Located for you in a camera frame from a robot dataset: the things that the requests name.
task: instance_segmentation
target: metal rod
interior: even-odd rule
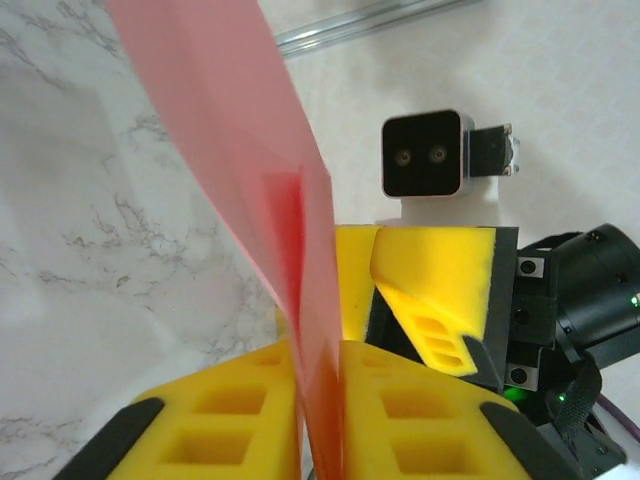
[[[284,57],[306,53],[454,5],[477,0],[385,0],[276,35]]]

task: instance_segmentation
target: yellow foam pad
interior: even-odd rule
[[[342,332],[345,340],[364,340],[373,279],[369,273],[371,251],[378,225],[339,225],[336,227],[336,259],[340,286]],[[276,308],[278,338],[287,332],[284,314]]]
[[[300,478],[287,341],[150,390],[165,407],[109,480]]]
[[[494,228],[385,227],[377,231],[371,276],[430,367],[477,371],[462,336],[482,339],[489,303]]]
[[[479,407],[505,399],[362,342],[341,344],[345,480],[525,480]]]

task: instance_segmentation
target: camera lens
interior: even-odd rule
[[[396,163],[400,167],[406,167],[411,161],[411,152],[409,150],[400,150],[396,153]]]
[[[447,149],[442,145],[436,145],[429,152],[429,158],[433,163],[442,163],[447,158]]]

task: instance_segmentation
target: green led light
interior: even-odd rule
[[[529,396],[529,392],[518,387],[512,387],[504,391],[504,398],[513,403],[518,403]]]

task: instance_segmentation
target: screw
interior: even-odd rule
[[[527,323],[529,323],[529,320],[531,320],[531,315],[529,315],[529,312],[527,312],[526,310],[519,308],[513,314],[513,319],[520,325],[526,325]]]
[[[531,275],[536,271],[536,264],[531,260],[525,260],[520,264],[520,271],[525,275]]]
[[[523,369],[514,368],[513,370],[511,370],[511,380],[513,380],[513,383],[523,384],[527,381],[527,378],[527,372],[525,372]]]
[[[590,232],[587,238],[595,240],[596,243],[600,243],[604,241],[604,237],[598,230],[594,230],[593,232]]]

